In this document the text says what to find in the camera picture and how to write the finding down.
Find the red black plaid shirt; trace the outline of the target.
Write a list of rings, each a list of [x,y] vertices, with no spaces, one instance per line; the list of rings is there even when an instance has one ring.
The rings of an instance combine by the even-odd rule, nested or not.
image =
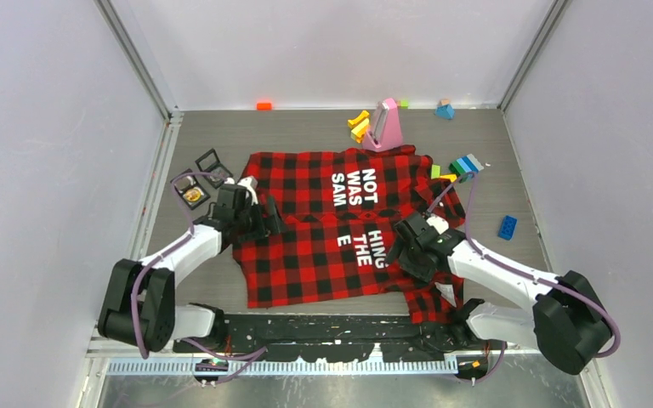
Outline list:
[[[412,321],[446,323],[463,305],[463,279],[438,271],[419,280],[386,259],[393,226],[432,209],[463,224],[457,193],[433,178],[434,162],[405,144],[382,152],[257,152],[243,174],[261,201],[275,200],[286,231],[235,244],[247,306],[265,309],[342,298],[403,294]]]

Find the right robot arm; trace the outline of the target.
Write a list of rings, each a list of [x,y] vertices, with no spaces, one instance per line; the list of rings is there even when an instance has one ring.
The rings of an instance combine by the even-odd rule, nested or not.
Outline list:
[[[387,260],[407,274],[429,281],[448,272],[514,304],[504,308],[480,299],[466,302],[451,326],[459,347],[472,349],[482,340],[513,343],[539,351],[552,366],[571,375],[619,347],[616,323],[584,275],[527,267],[434,214],[415,212],[393,229],[395,242]]]

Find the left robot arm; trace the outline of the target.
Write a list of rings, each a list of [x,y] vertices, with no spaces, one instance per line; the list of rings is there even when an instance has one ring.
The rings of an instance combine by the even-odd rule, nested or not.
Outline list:
[[[208,212],[176,241],[140,260],[116,262],[99,313],[100,336],[136,347],[144,359],[172,341],[220,350],[229,330],[224,311],[202,303],[178,306],[176,289],[226,248],[286,231],[275,198],[259,197],[254,182],[223,184]]]

